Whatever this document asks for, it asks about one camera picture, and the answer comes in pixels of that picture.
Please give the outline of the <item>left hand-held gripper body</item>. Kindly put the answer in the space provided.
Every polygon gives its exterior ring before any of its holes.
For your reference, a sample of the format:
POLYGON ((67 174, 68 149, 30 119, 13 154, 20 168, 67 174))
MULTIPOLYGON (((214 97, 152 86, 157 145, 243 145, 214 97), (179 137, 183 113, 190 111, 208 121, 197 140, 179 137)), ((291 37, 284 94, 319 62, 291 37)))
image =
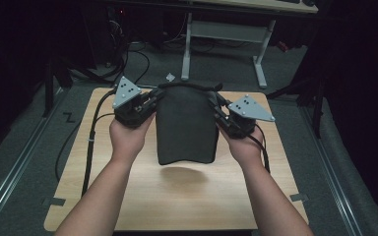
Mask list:
POLYGON ((112 108, 115 119, 128 128, 140 127, 155 111, 145 112, 144 104, 149 100, 149 93, 122 77, 116 89, 112 108))

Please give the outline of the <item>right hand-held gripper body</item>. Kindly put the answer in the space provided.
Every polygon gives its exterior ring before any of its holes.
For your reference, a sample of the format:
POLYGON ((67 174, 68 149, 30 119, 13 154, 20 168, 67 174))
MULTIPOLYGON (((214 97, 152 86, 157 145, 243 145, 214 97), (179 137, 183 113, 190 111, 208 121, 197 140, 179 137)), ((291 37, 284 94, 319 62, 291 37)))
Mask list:
POLYGON ((227 107, 231 128, 226 132, 232 139, 244 139, 252 134, 256 121, 274 122, 276 118, 249 94, 245 94, 227 107))

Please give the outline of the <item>black fabric bag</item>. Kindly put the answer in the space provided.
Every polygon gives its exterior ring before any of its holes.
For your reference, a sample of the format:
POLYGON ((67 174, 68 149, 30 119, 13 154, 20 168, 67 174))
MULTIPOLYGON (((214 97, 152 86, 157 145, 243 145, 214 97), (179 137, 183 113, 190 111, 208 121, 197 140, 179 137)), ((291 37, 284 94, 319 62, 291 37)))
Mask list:
POLYGON ((215 107, 222 85, 160 85, 157 103, 157 159, 160 165, 179 161, 215 161, 219 130, 215 107))

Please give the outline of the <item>person's right hand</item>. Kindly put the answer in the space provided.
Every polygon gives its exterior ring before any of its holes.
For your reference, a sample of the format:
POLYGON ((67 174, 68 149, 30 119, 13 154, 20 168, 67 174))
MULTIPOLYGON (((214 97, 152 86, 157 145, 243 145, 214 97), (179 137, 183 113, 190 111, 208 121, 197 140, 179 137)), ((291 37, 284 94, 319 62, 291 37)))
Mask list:
POLYGON ((255 140, 259 142, 263 141, 263 135, 258 129, 255 129, 251 134, 253 139, 232 139, 222 127, 219 127, 219 130, 228 143, 231 155, 241 167, 263 165, 262 150, 260 146, 255 143, 255 140))

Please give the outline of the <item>person's left hand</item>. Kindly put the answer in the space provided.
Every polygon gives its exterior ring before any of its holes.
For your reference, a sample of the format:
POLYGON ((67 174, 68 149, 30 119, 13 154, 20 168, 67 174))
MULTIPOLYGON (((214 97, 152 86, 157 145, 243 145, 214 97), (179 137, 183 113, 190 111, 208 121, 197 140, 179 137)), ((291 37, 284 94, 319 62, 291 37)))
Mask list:
POLYGON ((111 159, 119 163, 132 164, 145 144, 146 134, 154 120, 151 115, 140 127, 128 128, 117 120, 109 126, 109 135, 112 144, 111 159))

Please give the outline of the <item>black metal stand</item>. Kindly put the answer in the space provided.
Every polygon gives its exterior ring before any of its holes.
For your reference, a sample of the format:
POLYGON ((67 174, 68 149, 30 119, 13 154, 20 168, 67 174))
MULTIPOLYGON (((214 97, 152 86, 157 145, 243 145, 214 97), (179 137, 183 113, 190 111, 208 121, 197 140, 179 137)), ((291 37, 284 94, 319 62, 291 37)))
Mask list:
POLYGON ((267 99, 275 99, 284 94, 297 93, 296 104, 298 106, 313 106, 311 116, 311 130, 313 134, 320 139, 321 117, 323 115, 322 106, 324 98, 325 80, 323 78, 310 77, 278 89, 267 94, 267 99))
POLYGON ((69 89, 73 85, 68 61, 60 56, 52 56, 45 64, 45 100, 43 116, 48 117, 54 106, 54 81, 63 89, 69 89))

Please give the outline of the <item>white-framed desk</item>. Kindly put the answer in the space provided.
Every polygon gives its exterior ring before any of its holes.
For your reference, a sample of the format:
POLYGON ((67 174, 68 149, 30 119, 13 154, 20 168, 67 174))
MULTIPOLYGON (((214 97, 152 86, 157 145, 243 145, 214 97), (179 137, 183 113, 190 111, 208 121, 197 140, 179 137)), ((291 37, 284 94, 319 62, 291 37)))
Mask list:
MULTIPOLYGON (((308 0, 183 0, 188 2, 188 7, 211 7, 208 13, 217 8, 230 10, 260 10, 272 14, 298 14, 299 16, 313 16, 319 9, 308 0)), ((219 23, 215 20, 194 20, 192 13, 187 14, 185 51, 182 61, 181 80, 190 78, 191 65, 191 40, 193 37, 220 39, 229 41, 258 43, 260 48, 256 55, 252 56, 258 85, 261 89, 267 87, 262 60, 267 50, 269 41, 275 28, 276 18, 271 17, 265 26, 252 26, 237 23, 219 23)))

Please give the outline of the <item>metal floor rail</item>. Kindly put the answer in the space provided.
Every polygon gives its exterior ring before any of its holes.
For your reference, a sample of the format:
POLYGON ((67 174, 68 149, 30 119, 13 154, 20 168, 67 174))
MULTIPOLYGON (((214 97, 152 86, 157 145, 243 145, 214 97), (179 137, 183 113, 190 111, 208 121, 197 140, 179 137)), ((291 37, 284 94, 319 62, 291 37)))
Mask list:
POLYGON ((312 118, 309 110, 307 108, 299 107, 299 112, 306 123, 307 130, 312 137, 314 146, 317 148, 319 159, 322 164, 323 173, 326 176, 326 181, 328 183, 342 221, 346 227, 348 236, 363 236, 348 197, 344 191, 343 186, 340 183, 338 175, 330 161, 322 140, 317 137, 316 132, 313 129, 312 118))
POLYGON ((19 180, 25 172, 29 162, 32 159, 32 154, 38 141, 41 139, 44 130, 46 129, 48 122, 54 114, 54 110, 59 106, 68 93, 67 88, 59 88, 56 93, 53 94, 53 98, 50 101, 53 105, 45 110, 44 114, 40 117, 36 126, 32 130, 32 133, 24 145, 22 151, 18 155, 16 161, 11 166, 9 173, 6 175, 5 179, 0 184, 0 212, 4 205, 7 203, 12 192, 17 186, 19 180))

